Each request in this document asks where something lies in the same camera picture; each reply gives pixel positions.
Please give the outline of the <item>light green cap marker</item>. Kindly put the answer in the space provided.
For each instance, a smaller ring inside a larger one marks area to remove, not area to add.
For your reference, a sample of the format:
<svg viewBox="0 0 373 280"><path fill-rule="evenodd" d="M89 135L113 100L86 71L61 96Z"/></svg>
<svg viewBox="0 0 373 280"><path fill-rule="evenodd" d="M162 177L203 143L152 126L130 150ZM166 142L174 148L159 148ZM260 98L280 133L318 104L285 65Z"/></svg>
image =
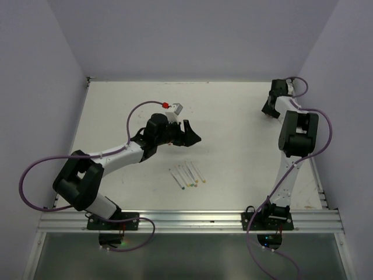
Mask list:
<svg viewBox="0 0 373 280"><path fill-rule="evenodd" d="M189 173L185 169L185 166L184 165L179 165L178 168L179 168L181 174L183 175L184 179L186 179L187 185L189 187L194 187L195 186L195 182L193 181L192 178L190 178Z"/></svg>

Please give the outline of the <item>teal green marker pen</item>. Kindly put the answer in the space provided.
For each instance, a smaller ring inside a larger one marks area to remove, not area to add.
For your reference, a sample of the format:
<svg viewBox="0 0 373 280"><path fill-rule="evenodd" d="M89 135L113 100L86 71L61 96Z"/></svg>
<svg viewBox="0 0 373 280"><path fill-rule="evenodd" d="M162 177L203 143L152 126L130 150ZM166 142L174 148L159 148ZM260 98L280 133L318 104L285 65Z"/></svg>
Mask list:
<svg viewBox="0 0 373 280"><path fill-rule="evenodd" d="M174 172L173 172L171 169L169 169L169 172L170 172L172 178L173 178L173 179L175 180L175 182L178 184L179 188L182 189L182 190L185 190L184 185L181 184L181 182L180 182L179 179L176 177L176 175L174 174Z"/></svg>

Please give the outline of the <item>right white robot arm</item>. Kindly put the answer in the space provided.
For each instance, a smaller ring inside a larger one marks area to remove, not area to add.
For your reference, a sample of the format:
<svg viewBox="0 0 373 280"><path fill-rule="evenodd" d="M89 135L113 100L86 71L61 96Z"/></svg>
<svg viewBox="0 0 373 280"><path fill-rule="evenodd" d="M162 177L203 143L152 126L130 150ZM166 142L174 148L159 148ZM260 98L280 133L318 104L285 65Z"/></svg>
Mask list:
<svg viewBox="0 0 373 280"><path fill-rule="evenodd" d="M291 195L295 186L301 159L315 149L319 117L295 105L291 79L274 79L268 100L262 108L267 116L281 124L278 140L280 167L273 194L259 212L259 221L265 230L294 229L290 215Z"/></svg>

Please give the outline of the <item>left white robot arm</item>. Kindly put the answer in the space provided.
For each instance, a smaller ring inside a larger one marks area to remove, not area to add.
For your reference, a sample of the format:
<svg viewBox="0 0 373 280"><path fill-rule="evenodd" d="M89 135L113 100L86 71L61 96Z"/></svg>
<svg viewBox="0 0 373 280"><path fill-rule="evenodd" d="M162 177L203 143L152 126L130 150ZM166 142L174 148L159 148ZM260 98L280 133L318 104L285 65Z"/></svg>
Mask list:
<svg viewBox="0 0 373 280"><path fill-rule="evenodd" d="M171 122L166 115L152 114L130 142L117 150L102 155L88 155L75 151L64 164L53 182L53 189L77 211L86 211L100 218L108 229L121 222L121 208L99 193L102 179L128 165L144 162L152 157L160 145L190 147L202 140L188 120Z"/></svg>

